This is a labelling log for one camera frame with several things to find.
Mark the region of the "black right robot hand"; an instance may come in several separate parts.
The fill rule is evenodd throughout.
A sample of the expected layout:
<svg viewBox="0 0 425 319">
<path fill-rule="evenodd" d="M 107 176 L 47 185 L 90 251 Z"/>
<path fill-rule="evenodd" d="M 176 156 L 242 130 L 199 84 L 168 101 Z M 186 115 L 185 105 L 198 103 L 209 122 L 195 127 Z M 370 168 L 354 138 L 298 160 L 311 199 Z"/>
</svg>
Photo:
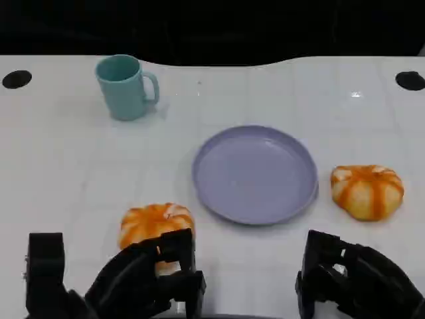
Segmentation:
<svg viewBox="0 0 425 319">
<path fill-rule="evenodd" d="M 406 273 L 380 252 L 310 230 L 296 278 L 301 318 L 316 302 L 331 301 L 351 318 L 423 318 L 424 296 Z"/>
</svg>

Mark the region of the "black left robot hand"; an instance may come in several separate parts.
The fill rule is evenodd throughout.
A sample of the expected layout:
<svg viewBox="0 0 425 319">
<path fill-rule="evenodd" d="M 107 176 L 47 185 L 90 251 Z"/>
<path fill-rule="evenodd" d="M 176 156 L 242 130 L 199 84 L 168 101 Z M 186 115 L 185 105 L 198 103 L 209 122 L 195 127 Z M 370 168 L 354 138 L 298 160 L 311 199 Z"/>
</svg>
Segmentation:
<svg viewBox="0 0 425 319">
<path fill-rule="evenodd" d="M 195 267 L 190 229 L 164 233 L 120 251 L 84 296 L 98 318 L 151 318 L 184 302 L 187 318 L 200 318 L 206 283 Z"/>
</svg>

